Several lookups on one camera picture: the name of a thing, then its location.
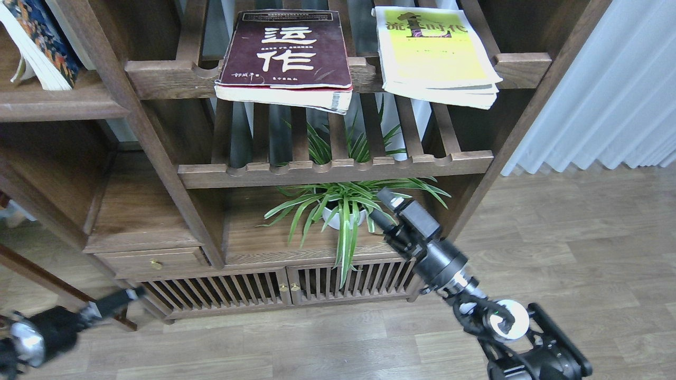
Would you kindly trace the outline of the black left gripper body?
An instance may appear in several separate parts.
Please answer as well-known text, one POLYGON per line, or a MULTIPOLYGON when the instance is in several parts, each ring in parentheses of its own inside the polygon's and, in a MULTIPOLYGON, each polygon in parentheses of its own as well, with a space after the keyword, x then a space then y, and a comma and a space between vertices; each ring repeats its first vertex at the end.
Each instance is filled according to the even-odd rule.
POLYGON ((78 334, 104 319, 94 303, 79 312, 56 306, 11 325, 19 362, 39 367, 75 347, 78 334))

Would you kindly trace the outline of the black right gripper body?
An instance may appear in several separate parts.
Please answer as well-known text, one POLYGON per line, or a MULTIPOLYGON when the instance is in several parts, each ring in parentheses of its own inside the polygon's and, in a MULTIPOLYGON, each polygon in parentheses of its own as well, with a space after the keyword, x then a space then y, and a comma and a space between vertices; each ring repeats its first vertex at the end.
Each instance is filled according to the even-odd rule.
POLYGON ((426 284, 423 294, 437 291, 442 298, 460 293, 485 299, 478 280, 466 273, 467 257, 441 236, 441 226, 416 201, 386 201, 398 224, 386 225, 386 242, 405 261, 414 262, 413 271, 426 284))

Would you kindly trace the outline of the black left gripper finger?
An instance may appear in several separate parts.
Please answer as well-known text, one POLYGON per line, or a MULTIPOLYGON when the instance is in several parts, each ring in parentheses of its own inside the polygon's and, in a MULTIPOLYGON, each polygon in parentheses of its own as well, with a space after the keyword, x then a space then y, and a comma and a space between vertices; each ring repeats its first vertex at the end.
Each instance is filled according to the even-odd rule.
POLYGON ((109 318, 131 301, 139 300, 146 294, 144 287, 119 289, 118 291, 92 302, 92 316, 99 319, 109 318))

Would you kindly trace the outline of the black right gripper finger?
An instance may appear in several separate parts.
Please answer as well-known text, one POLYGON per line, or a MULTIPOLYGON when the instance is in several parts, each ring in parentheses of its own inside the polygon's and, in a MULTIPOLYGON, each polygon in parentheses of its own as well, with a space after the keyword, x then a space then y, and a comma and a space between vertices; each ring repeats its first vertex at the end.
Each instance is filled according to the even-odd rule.
POLYGON ((406 207, 406 198, 401 195, 397 195, 387 187, 379 190, 377 193, 377 198, 393 213, 398 213, 406 207))
POLYGON ((370 213, 370 219, 382 230, 382 235, 389 236, 390 238, 397 235, 398 226, 391 221, 389 215, 385 213, 370 213))

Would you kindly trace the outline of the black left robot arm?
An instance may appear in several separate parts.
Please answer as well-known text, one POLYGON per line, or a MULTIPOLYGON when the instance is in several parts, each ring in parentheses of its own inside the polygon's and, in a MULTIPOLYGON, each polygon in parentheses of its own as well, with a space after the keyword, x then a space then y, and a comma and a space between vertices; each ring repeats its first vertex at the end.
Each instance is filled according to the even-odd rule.
POLYGON ((113 317, 145 295, 146 289, 139 286, 90 301, 78 312, 56 306, 32 317, 20 313, 19 319, 10 324, 8 337, 2 339, 2 376, 15 379, 22 372, 19 364, 37 368, 70 351, 80 332, 113 317))

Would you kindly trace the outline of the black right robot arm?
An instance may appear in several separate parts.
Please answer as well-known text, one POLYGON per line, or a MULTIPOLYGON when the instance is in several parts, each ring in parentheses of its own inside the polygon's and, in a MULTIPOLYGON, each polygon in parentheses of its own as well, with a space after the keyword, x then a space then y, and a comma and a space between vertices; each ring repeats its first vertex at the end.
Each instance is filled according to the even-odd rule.
POLYGON ((425 283, 422 293, 440 295, 464 332, 477 339, 490 379, 581 379, 593 373, 590 361, 540 305, 488 298, 466 272, 466 256, 442 237, 440 224, 422 205, 388 188, 377 197, 398 223, 379 210, 370 218, 386 242, 413 262, 415 274, 425 283))

